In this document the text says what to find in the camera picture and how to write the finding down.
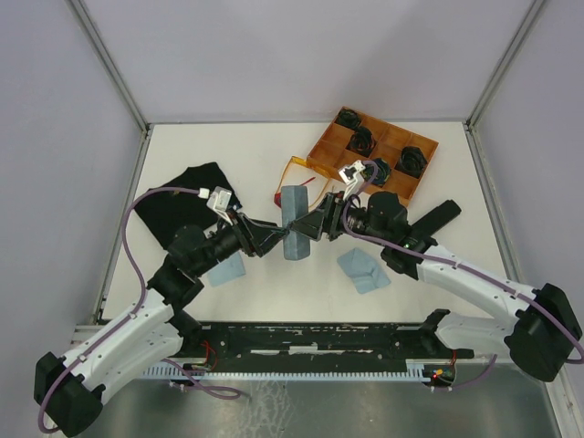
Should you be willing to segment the grey-blue glasses case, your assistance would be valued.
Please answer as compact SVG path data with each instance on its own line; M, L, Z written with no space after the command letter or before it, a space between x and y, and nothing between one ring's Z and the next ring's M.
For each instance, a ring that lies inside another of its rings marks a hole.
M294 231L291 224L308 213L308 188L303 185L286 185L280 193L282 225L288 229L283 240L284 258L300 261L310 256L310 240Z

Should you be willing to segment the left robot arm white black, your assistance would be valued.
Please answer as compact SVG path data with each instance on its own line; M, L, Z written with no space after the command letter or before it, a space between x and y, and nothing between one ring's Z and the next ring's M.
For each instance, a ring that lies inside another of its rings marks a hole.
M210 235L196 225L176 231L161 267L150 280L139 280L137 300L80 345L61 356L49 352L36 363L39 429L74 437L150 366L178 352L196 353L201 326L184 309L202 291L201 276L239 251L264 256L287 233L244 214L234 214Z

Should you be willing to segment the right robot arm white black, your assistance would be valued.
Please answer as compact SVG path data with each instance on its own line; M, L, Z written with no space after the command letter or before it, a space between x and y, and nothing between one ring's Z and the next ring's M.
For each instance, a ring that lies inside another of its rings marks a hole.
M317 241L346 234L379 245L391 270L437 286L486 313L469 318L451 310L435 311L433 326L418 336L422 352L439 357L448 349L470 349L508 357L527 375L553 381L566 364L582 364L583 331L565 292L554 285L540 288L517 283L473 266L433 239L452 221L459 207L445 202L415 224L394 193L377 192L366 206L356 196L327 193L308 208L301 187L281 195L283 221L292 232Z

